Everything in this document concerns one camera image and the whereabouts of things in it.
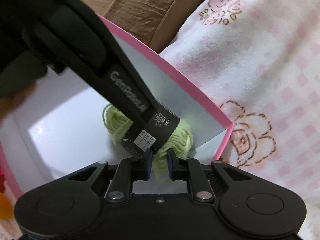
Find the person left hand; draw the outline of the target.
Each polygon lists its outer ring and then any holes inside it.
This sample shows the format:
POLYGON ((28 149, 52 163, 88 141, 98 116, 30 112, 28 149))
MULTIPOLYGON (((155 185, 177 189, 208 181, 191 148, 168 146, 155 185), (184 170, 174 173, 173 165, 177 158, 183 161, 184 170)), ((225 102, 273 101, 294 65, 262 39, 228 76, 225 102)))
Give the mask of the person left hand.
POLYGON ((17 108, 19 105, 18 94, 14 94, 8 98, 0 99, 0 123, 5 119, 5 117, 17 108))

